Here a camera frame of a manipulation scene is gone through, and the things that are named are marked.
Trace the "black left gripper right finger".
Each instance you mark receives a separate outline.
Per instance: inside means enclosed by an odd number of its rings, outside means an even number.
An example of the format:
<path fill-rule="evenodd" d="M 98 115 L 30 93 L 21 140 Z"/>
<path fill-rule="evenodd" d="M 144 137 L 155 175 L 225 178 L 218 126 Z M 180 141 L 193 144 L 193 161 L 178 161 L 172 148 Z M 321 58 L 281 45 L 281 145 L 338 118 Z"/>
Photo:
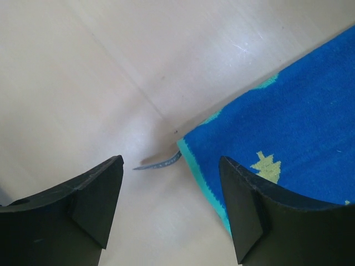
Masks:
<path fill-rule="evenodd" d="M 292 192 L 229 157 L 219 171 L 239 264 L 354 264 L 354 205 Z"/>

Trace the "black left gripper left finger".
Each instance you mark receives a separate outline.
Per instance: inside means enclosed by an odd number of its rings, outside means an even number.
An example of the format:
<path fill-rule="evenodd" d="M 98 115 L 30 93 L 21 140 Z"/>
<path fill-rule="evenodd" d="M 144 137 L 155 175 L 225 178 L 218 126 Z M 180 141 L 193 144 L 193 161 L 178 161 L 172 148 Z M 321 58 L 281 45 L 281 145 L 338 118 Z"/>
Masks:
<path fill-rule="evenodd" d="M 122 156 L 1 207 L 1 265 L 98 265 L 123 180 Z"/>

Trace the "yellow towel teal trim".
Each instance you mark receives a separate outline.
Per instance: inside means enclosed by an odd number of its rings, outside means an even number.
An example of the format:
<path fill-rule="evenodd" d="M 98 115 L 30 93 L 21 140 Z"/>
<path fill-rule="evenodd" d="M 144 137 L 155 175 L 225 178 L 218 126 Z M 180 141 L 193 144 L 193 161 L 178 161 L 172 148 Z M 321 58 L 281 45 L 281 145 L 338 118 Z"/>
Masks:
<path fill-rule="evenodd" d="M 177 146 L 172 158 L 149 168 L 184 158 L 226 229 L 222 156 L 298 194 L 353 204 L 354 28 L 242 94 Z"/>

